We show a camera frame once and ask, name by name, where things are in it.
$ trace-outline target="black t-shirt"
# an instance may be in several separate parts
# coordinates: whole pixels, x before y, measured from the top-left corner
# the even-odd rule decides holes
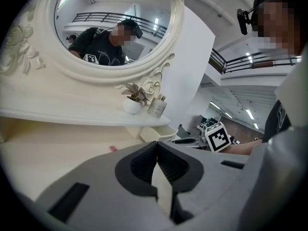
[[[271,137],[279,132],[287,130],[290,125],[289,117],[283,105],[278,100],[266,120],[263,142],[268,142]]]
[[[81,58],[84,58],[86,54],[95,55],[100,65],[124,65],[125,53],[123,48],[113,46],[110,43],[110,32],[103,31],[97,35],[96,32],[97,27],[91,27],[82,32],[68,48],[69,51],[77,51]]]

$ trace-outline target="perfume bottle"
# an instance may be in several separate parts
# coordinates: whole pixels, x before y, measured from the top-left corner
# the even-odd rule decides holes
[[[162,94],[159,94],[158,98],[153,98],[151,105],[148,109],[148,114],[156,118],[160,118],[167,106],[165,99],[166,97]]]

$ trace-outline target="red object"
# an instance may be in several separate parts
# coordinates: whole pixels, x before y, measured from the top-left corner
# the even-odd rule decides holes
[[[109,146],[109,149],[110,149],[110,151],[112,151],[112,152],[116,152],[117,151],[117,148],[115,147],[115,146]]]

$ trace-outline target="bottle cap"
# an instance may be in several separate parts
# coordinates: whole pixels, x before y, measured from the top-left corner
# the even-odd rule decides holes
[[[163,96],[162,94],[159,94],[158,99],[161,100],[161,101],[165,101],[166,97]]]

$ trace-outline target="mirror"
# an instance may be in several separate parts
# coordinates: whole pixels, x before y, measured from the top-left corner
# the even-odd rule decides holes
[[[55,28],[76,57],[116,68],[153,53],[170,15],[170,0],[58,0]]]

